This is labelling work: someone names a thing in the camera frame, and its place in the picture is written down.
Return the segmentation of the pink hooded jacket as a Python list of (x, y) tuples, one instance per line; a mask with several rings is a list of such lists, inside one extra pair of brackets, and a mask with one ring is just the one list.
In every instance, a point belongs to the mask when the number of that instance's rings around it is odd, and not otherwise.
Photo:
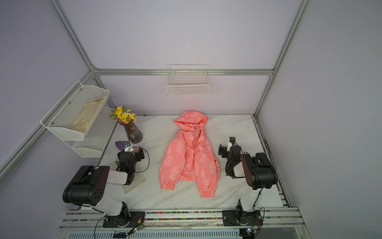
[(207, 138), (209, 118), (197, 111), (185, 111), (174, 120), (178, 132), (169, 143), (161, 168), (161, 189), (173, 190), (178, 181), (195, 181), (202, 198), (213, 198), (220, 180), (220, 164)]

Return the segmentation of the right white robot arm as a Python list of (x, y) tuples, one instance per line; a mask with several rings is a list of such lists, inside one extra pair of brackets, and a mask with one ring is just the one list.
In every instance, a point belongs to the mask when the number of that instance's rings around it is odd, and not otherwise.
[(250, 219), (260, 219), (261, 212), (258, 207), (266, 190), (276, 185), (279, 178), (275, 168), (265, 153), (257, 153), (251, 156), (243, 152), (237, 144), (230, 146), (220, 145), (218, 155), (226, 158), (225, 173), (232, 179), (246, 179), (246, 183), (253, 196), (238, 200), (235, 209), (235, 218), (244, 224)]

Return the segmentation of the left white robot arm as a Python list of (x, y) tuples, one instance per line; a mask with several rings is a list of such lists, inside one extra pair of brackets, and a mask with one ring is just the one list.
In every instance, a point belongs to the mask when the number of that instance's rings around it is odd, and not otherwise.
[(117, 154), (116, 169), (110, 166), (83, 165), (63, 192), (63, 201), (79, 207), (90, 207), (116, 220), (119, 227), (138, 219), (131, 216), (126, 203), (117, 201), (105, 193), (106, 185), (128, 186), (134, 180), (136, 164), (145, 158), (147, 150), (142, 147), (126, 147)]

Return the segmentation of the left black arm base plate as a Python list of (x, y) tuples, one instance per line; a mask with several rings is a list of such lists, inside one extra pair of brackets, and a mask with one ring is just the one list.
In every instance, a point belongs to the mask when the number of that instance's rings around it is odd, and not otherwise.
[(103, 228), (136, 228), (144, 223), (146, 213), (143, 211), (129, 211), (126, 215), (107, 216)]

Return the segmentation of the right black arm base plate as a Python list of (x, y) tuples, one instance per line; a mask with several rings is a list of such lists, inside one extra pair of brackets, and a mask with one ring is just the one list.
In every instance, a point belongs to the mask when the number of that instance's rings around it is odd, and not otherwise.
[(260, 211), (245, 212), (235, 210), (222, 211), (224, 226), (262, 226)]

